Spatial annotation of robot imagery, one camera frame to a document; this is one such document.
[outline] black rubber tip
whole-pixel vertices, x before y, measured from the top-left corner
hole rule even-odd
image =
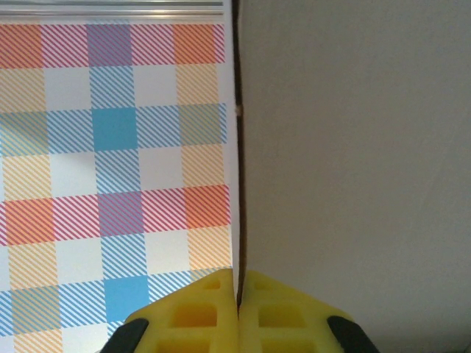
[[[380,353],[361,327],[340,316],[327,319],[330,330],[344,349],[344,353]]]
[[[145,318],[137,318],[118,327],[101,353],[134,353],[148,325]]]

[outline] gray wall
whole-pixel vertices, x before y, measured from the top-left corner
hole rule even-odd
[[[471,1],[243,1],[249,267],[383,352],[471,341]]]

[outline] dark vertical line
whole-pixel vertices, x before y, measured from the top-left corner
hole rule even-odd
[[[232,25],[234,47],[234,79],[235,79],[235,105],[237,114],[237,147],[238,147],[238,203],[240,218],[239,235],[239,275],[237,288],[237,308],[241,306],[244,292],[244,279],[247,267],[247,209],[245,188],[245,153],[244,153],[244,112],[242,105],[242,75],[241,57],[239,50],[238,18],[240,1],[232,0]]]

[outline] patterned sheet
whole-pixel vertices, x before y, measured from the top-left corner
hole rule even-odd
[[[231,266],[224,56],[221,23],[0,24],[0,352],[94,352]]]

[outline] yellow plastic object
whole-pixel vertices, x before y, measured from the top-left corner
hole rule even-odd
[[[149,321],[135,353],[236,353],[232,270],[206,276],[135,313]]]
[[[240,353],[343,353],[327,324],[348,314],[258,272],[248,271],[239,310]]]

